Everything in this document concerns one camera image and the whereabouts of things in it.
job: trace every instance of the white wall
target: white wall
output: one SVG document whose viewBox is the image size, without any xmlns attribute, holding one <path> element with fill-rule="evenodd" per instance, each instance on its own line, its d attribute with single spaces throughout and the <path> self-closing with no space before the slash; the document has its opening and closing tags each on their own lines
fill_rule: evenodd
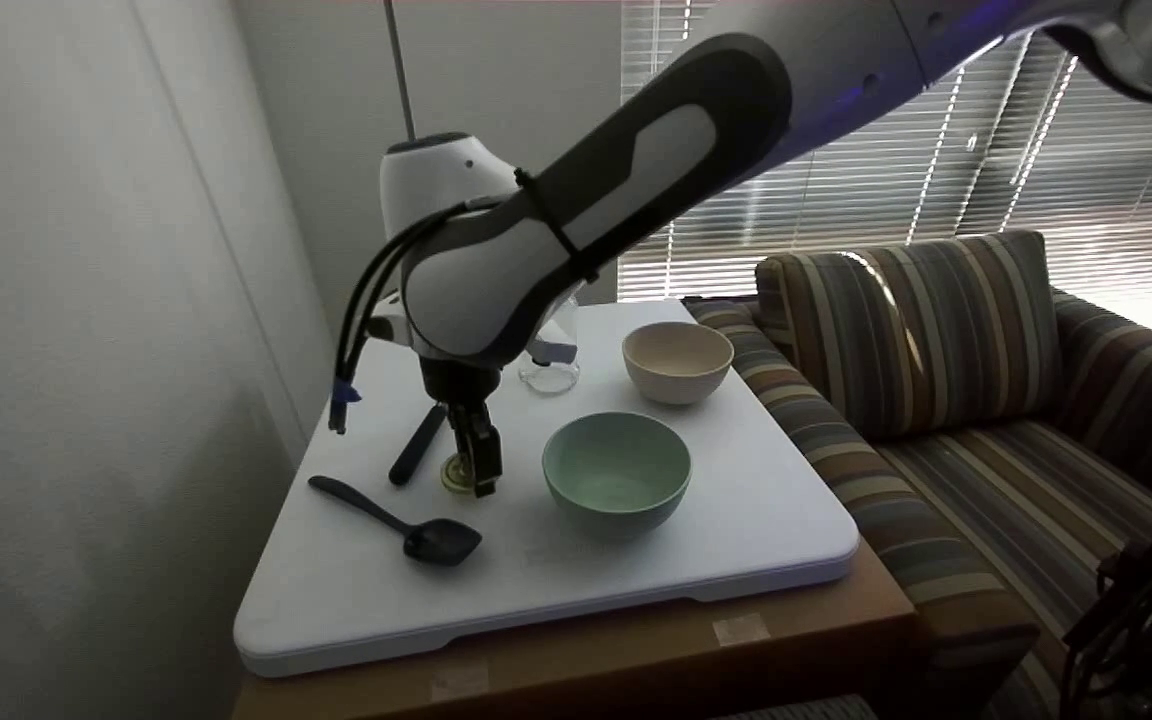
<svg viewBox="0 0 1152 720">
<path fill-rule="evenodd" d="M 0 0 L 0 718 L 223 718 L 326 315 L 229 0 Z"/>
<path fill-rule="evenodd" d="M 403 142 L 379 0 L 236 0 L 332 324 L 379 250 L 377 169 Z M 475 131 L 540 174 L 615 110 L 622 3 L 397 0 L 416 131 Z"/>
</svg>

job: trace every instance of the black spoon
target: black spoon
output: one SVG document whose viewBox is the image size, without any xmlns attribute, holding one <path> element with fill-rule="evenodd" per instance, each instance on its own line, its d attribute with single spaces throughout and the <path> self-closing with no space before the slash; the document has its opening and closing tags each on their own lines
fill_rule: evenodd
<svg viewBox="0 0 1152 720">
<path fill-rule="evenodd" d="M 456 521 L 430 521 L 430 523 L 403 523 L 397 515 L 388 515 L 374 498 L 355 494 L 352 484 L 342 484 L 332 475 L 314 475 L 310 487 L 330 494 L 377 521 L 383 521 L 388 529 L 397 529 L 403 535 L 403 551 L 420 563 L 459 563 L 472 548 L 479 548 L 479 531 Z"/>
</svg>

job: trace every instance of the white tabletop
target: white tabletop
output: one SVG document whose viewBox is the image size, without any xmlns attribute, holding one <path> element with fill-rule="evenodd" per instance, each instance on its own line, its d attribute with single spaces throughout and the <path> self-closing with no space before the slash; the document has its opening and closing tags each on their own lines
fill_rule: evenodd
<svg viewBox="0 0 1152 720">
<path fill-rule="evenodd" d="M 368 344 L 364 401 L 348 418 L 348 437 L 332 437 L 321 419 L 239 604 L 236 647 L 247 674 L 302 677 L 537 620 L 840 580 L 858 523 L 736 373 L 698 410 L 637 398 L 622 341 L 654 322 L 687 311 L 580 307 L 580 385 L 566 398 L 534 398 L 518 369 L 500 373 L 487 410 L 504 475 L 486 501 L 442 487 L 442 469 L 456 452 L 450 429 L 410 487 L 388 484 L 430 398 L 410 350 Z M 543 439 L 591 412 L 665 419 L 692 452 L 683 504 L 648 535 L 598 542 L 543 487 Z M 393 529 L 314 494 L 310 475 L 342 475 L 403 521 L 465 521 L 486 543 L 459 568 L 411 563 Z"/>
</svg>

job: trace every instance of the bowl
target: bowl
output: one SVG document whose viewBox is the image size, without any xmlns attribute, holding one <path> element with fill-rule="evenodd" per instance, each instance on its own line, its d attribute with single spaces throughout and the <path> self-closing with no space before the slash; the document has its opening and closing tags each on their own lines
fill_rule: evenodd
<svg viewBox="0 0 1152 720">
<path fill-rule="evenodd" d="M 629 381 L 657 406 L 699 406 L 732 369 L 732 341 L 705 324 L 645 324 L 622 344 Z"/>
<path fill-rule="evenodd" d="M 687 446 L 633 412 L 598 412 L 543 446 L 543 484 L 591 531 L 657 529 L 687 494 Z"/>
</svg>

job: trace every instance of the white bowl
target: white bowl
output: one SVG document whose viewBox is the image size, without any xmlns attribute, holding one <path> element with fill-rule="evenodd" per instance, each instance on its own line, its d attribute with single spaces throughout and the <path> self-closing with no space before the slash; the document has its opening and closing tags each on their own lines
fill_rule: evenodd
<svg viewBox="0 0 1152 720">
<path fill-rule="evenodd" d="M 732 341 L 705 324 L 645 324 L 622 344 L 629 381 L 657 406 L 699 406 L 732 369 Z"/>
</svg>

